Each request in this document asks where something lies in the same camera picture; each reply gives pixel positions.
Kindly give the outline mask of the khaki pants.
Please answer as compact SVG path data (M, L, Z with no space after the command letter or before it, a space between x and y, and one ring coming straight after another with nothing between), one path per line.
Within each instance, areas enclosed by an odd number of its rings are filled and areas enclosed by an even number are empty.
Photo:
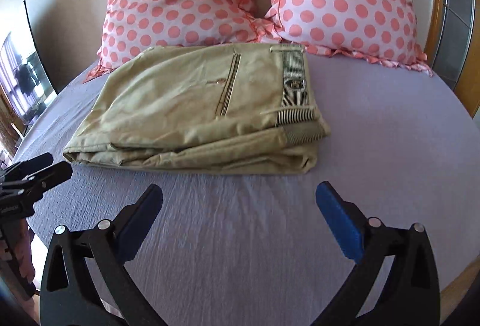
M316 165L329 132L302 46L159 46L108 77L64 157L135 170L295 174Z

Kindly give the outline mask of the glass display cabinet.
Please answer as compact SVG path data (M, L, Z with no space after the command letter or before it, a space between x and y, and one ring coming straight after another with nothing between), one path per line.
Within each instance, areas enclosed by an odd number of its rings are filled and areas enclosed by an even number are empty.
M1 13L1 88L25 126L57 97L38 54L25 1Z

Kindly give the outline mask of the lavender bed sheet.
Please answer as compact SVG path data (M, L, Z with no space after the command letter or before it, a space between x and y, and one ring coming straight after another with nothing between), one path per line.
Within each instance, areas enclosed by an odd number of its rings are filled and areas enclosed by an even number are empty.
M299 176L212 176L75 165L29 224L87 230L159 185L163 208L128 272L170 325L309 325L352 261L316 206L328 181L392 227L419 222L441 286L479 254L479 129L439 77L308 58L331 133Z

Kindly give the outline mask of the wooden glass door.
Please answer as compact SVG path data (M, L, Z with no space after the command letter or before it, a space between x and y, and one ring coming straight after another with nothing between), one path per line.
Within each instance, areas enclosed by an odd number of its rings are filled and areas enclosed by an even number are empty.
M474 117L479 111L479 0L433 0L425 53Z

